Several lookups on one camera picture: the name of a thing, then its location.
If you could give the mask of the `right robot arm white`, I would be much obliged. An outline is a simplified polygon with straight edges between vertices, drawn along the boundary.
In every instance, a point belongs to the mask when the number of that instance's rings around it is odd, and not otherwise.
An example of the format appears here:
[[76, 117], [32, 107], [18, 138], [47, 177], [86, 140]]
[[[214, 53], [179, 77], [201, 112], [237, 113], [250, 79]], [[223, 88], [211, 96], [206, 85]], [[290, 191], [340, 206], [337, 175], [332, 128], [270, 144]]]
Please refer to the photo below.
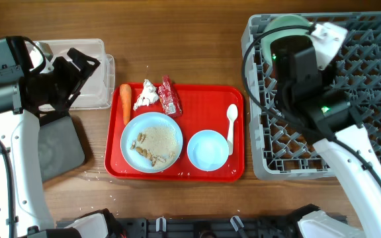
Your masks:
[[265, 38], [273, 39], [269, 57], [280, 79], [277, 100], [266, 107], [250, 93], [251, 102], [313, 145], [343, 187], [363, 235], [381, 237], [381, 164], [355, 105], [331, 86], [333, 59], [346, 36], [345, 28], [329, 22], [281, 26], [252, 38], [242, 65], [252, 64], [249, 56]]

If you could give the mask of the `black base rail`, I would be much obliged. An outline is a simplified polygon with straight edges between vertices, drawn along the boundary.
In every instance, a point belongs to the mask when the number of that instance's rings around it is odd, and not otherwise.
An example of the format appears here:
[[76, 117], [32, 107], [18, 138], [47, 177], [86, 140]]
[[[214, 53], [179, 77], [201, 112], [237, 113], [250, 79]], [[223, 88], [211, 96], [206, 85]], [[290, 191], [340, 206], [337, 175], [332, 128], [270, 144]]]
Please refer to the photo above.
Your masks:
[[165, 230], [157, 227], [154, 219], [118, 218], [112, 237], [301, 237], [297, 219], [320, 207], [308, 204], [286, 216], [260, 216], [241, 218], [242, 224], [234, 228], [230, 219], [169, 219]]

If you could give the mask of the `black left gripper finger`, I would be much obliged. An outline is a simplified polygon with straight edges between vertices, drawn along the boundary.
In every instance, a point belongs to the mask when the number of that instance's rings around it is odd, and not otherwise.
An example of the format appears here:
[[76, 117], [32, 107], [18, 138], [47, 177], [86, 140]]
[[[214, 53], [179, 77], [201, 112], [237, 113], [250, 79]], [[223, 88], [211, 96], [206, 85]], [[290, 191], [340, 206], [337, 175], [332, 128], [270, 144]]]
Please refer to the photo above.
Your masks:
[[67, 55], [72, 60], [72, 63], [67, 67], [69, 83], [88, 80], [101, 64], [98, 59], [85, 55], [76, 48], [70, 48]]
[[73, 89], [71, 95], [69, 96], [68, 100], [65, 103], [65, 110], [69, 111], [74, 101], [77, 99], [77, 97], [81, 94], [81, 89], [86, 83], [86, 79], [80, 80], [75, 88]]

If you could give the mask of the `white plastic spoon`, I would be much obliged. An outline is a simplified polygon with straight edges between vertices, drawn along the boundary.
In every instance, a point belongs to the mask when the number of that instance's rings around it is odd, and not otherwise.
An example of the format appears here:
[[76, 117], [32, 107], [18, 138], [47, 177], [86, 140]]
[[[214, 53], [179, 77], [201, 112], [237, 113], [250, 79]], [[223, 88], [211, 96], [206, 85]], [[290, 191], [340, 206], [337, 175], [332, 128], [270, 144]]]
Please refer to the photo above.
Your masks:
[[228, 136], [227, 136], [228, 155], [232, 155], [233, 154], [233, 138], [234, 138], [234, 122], [238, 116], [238, 109], [235, 104], [229, 105], [226, 112], [226, 116], [229, 121]]

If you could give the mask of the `red snack wrapper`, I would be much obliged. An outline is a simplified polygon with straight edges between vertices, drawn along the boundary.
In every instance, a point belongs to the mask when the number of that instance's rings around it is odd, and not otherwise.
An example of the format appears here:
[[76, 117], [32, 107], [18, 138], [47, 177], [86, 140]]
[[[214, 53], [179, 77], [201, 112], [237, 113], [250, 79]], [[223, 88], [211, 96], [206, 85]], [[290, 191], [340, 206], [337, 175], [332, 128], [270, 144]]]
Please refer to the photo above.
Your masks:
[[180, 98], [168, 75], [162, 77], [158, 87], [159, 100], [166, 115], [175, 118], [183, 114]]

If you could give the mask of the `orange carrot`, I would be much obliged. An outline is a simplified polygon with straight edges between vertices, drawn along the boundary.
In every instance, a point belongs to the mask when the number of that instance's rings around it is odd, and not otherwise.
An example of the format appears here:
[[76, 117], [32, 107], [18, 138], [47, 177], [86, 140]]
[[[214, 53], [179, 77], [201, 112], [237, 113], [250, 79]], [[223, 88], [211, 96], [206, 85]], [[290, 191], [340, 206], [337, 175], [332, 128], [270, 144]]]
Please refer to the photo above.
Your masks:
[[120, 99], [122, 103], [122, 118], [124, 125], [130, 121], [131, 107], [132, 107], [132, 89], [129, 84], [121, 84], [120, 86]]

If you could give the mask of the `light blue bowl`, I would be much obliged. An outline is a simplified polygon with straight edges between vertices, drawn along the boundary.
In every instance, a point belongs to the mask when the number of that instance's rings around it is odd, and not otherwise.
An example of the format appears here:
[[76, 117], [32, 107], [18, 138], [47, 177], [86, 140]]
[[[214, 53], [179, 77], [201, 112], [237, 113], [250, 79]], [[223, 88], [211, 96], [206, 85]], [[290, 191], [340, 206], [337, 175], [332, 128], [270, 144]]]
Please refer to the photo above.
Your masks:
[[212, 172], [226, 164], [229, 147], [225, 137], [214, 130], [201, 130], [188, 142], [187, 156], [199, 170]]

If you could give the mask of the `grey dishwasher rack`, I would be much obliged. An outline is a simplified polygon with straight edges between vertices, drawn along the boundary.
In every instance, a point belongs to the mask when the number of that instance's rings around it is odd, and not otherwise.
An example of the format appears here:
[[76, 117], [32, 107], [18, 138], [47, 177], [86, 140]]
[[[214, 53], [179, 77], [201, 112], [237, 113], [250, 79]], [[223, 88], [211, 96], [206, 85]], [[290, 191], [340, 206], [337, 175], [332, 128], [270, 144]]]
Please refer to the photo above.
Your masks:
[[271, 60], [256, 37], [287, 24], [331, 22], [348, 33], [336, 55], [332, 86], [345, 91], [362, 116], [372, 148], [381, 162], [381, 12], [253, 15], [241, 37], [247, 57], [245, 78], [253, 94], [249, 133], [253, 172], [261, 180], [330, 177], [333, 171], [290, 126], [267, 115], [275, 109], [277, 81]]

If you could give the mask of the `mint green bowl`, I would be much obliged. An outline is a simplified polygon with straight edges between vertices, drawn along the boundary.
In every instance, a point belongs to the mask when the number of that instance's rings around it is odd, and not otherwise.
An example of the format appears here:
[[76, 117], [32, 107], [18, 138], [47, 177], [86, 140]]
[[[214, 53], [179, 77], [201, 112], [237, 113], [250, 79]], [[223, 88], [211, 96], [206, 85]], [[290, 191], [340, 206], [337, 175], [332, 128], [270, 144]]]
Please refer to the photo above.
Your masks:
[[[272, 20], [265, 28], [264, 32], [282, 27], [282, 26], [311, 26], [311, 22], [305, 19], [304, 17], [298, 15], [283, 15]], [[275, 33], [272, 33], [268, 36], [265, 36], [261, 40], [261, 51], [264, 57], [264, 60], [272, 65], [272, 55], [271, 55], [271, 43], [279, 38], [292, 35], [304, 35], [307, 30], [304, 29], [290, 29], [290, 30], [281, 30]]]

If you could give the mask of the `clear plastic bin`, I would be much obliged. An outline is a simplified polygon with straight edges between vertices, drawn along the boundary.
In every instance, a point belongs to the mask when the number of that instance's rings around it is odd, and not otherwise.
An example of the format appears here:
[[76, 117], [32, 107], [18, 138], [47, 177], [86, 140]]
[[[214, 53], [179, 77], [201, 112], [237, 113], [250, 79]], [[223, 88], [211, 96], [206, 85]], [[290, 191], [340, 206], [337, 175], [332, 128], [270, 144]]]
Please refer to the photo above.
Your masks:
[[70, 48], [75, 48], [87, 56], [97, 59], [100, 66], [88, 78], [81, 89], [81, 94], [76, 98], [71, 106], [71, 110], [97, 110], [110, 108], [115, 84], [115, 65], [112, 55], [105, 52], [105, 45], [101, 39], [70, 39], [70, 40], [40, 40], [35, 45], [26, 43], [29, 56], [34, 67], [42, 63], [42, 56], [36, 49], [39, 47], [51, 59], [46, 61], [47, 73], [53, 70], [52, 64], [56, 57], [64, 57], [67, 61], [71, 58], [67, 56]]

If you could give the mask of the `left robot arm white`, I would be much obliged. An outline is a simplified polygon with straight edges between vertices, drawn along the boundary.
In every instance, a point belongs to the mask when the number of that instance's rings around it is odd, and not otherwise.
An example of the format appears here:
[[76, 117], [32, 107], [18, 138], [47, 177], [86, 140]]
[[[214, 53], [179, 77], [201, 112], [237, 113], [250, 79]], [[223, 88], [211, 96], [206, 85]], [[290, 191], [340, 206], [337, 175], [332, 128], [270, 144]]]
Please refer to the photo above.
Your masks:
[[85, 237], [77, 226], [58, 229], [45, 201], [38, 134], [40, 106], [67, 112], [99, 60], [70, 48], [33, 66], [25, 36], [0, 38], [0, 237]]

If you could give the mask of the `crumpled white tissue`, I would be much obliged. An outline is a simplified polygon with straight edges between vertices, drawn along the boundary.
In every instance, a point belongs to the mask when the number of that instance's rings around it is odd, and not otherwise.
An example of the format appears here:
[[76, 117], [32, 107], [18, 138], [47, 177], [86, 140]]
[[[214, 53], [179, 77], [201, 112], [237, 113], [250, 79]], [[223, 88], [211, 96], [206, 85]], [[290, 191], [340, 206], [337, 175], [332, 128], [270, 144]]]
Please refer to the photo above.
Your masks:
[[149, 106], [159, 100], [157, 87], [154, 86], [148, 79], [144, 80], [143, 90], [139, 94], [137, 101], [134, 103], [133, 110], [136, 111], [141, 106]]

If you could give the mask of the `black bin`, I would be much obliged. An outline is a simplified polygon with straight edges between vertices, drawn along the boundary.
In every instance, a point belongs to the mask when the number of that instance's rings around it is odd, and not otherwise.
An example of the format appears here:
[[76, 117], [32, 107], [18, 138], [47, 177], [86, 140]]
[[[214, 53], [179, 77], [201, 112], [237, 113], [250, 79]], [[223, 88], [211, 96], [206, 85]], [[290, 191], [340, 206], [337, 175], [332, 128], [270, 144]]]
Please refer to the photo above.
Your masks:
[[43, 201], [42, 183], [77, 168], [85, 153], [69, 114], [42, 119], [24, 111], [0, 113], [0, 141], [5, 146], [17, 200]]

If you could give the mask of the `light blue plate with rice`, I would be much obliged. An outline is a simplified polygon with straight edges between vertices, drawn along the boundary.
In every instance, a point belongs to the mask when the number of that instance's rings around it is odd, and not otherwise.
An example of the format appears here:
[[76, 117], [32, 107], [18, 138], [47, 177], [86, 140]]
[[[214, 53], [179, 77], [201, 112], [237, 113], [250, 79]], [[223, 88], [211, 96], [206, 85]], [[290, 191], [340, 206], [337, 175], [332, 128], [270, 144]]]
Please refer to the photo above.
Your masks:
[[120, 150], [127, 164], [149, 174], [171, 167], [180, 157], [183, 144], [178, 123], [160, 112], [135, 117], [120, 137]]

